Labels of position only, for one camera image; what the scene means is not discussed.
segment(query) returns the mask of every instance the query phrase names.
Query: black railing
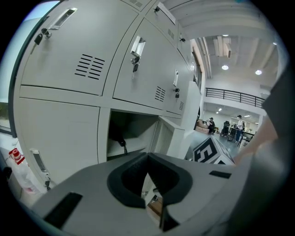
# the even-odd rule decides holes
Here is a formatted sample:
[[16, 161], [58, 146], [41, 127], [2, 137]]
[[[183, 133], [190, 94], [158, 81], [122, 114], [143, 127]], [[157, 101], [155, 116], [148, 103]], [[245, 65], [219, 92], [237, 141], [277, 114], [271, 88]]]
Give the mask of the black railing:
[[262, 108], [263, 98], [218, 88], [206, 88], [206, 97], [221, 98]]

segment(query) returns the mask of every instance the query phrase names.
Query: locker handle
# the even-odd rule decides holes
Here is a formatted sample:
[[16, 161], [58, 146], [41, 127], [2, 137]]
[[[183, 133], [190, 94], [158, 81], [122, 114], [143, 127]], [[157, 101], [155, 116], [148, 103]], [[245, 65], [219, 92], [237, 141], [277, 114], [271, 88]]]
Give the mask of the locker handle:
[[61, 26], [72, 16], [78, 9], [70, 8], [66, 9], [57, 19], [53, 22], [53, 24], [48, 28], [49, 30], [59, 30]]
[[41, 156], [40, 156], [40, 153], [38, 150], [36, 149], [30, 149], [30, 151], [32, 152], [40, 170], [43, 172], [43, 173], [48, 173], [48, 170], [45, 168], [45, 165], [41, 159]]
[[138, 35], [133, 43], [131, 54], [140, 58], [142, 56], [142, 52], [143, 52], [143, 48], [145, 44], [146, 44], [146, 41]]

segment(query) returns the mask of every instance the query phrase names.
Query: floor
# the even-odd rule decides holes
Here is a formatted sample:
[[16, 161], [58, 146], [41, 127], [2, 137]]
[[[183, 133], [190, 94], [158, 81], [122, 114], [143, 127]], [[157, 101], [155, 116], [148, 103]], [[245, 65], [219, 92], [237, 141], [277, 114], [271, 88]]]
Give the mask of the floor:
[[191, 142], [190, 146], [189, 146], [189, 151], [188, 154], [186, 156], [186, 158], [190, 158], [190, 156], [192, 156], [192, 150], [198, 146], [199, 144], [201, 144], [204, 140], [206, 140], [208, 137], [214, 136], [218, 141], [220, 141], [229, 151], [229, 153], [231, 154], [231, 156], [234, 158], [241, 149], [245, 148], [244, 147], [244, 141], [242, 142], [242, 144], [240, 145], [240, 147], [238, 147], [237, 143], [235, 143], [235, 141], [227, 141], [227, 137], [223, 137], [220, 136], [220, 134], [214, 134], [214, 135], [208, 135], [208, 134], [204, 134], [198, 131], [194, 132], [194, 138], [193, 141]]

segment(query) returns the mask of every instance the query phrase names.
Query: window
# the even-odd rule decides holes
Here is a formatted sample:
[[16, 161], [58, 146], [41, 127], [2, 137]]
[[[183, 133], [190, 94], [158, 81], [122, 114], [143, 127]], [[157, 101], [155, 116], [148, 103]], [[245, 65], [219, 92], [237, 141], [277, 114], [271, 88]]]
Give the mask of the window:
[[44, 2], [37, 5], [21, 23], [3, 55], [0, 63], [0, 132], [11, 134], [10, 117], [8, 116], [8, 93], [12, 71], [18, 55], [20, 51], [26, 49], [23, 45], [27, 41], [28, 36], [35, 33], [34, 28], [37, 23], [57, 3], [59, 1]]

